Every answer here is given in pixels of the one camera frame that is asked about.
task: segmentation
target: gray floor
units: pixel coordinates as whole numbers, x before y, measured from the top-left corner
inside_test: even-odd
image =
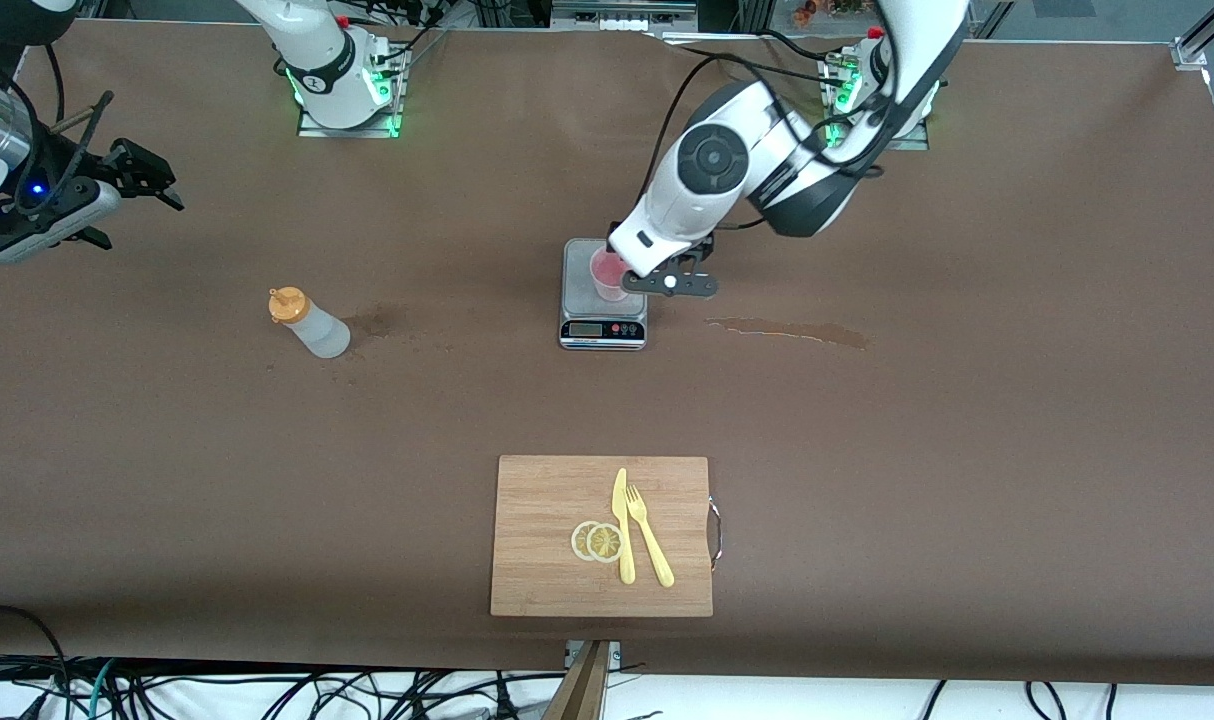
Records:
[[[1000,40],[1131,40],[1170,41],[1186,32],[1214,4],[1214,0],[1074,0],[1087,5],[1095,17],[1038,17],[1045,0],[1015,4],[999,27]],[[1070,5],[1061,0],[1059,5]],[[1214,95],[1214,46],[1207,51]]]

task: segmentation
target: lemon slice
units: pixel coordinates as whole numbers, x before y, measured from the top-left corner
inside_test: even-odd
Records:
[[[580,560],[594,561],[594,556],[589,552],[589,532],[597,527],[597,520],[585,520],[584,523],[577,525],[575,529],[571,531],[571,551],[575,552]]]
[[[620,528],[615,525],[595,525],[589,531],[589,555],[599,562],[615,562],[620,557]]]

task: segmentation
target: orange bottle cap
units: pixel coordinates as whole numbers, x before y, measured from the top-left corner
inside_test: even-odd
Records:
[[[296,323],[310,312],[310,296],[299,287],[282,287],[270,290],[270,316],[274,323]]]

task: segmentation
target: knife handle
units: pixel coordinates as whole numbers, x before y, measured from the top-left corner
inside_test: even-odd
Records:
[[[620,523],[620,582],[626,585],[634,584],[634,548],[629,543],[629,518]]]
[[[647,523],[639,523],[643,528],[643,540],[647,542],[647,554],[652,556],[652,568],[656,569],[656,579],[662,588],[674,585],[674,569],[670,569],[670,561],[665,560],[665,554],[660,551],[660,543],[656,542],[652,527]]]

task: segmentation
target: wooden cutting board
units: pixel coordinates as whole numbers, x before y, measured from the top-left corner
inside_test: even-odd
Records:
[[[643,533],[632,520],[632,585],[620,583],[615,562],[580,560],[571,550],[571,533],[585,520],[619,525],[611,495],[622,467],[647,501],[648,523],[674,569],[673,586],[657,582]],[[708,512],[704,457],[501,457],[492,614],[708,618],[713,616]]]

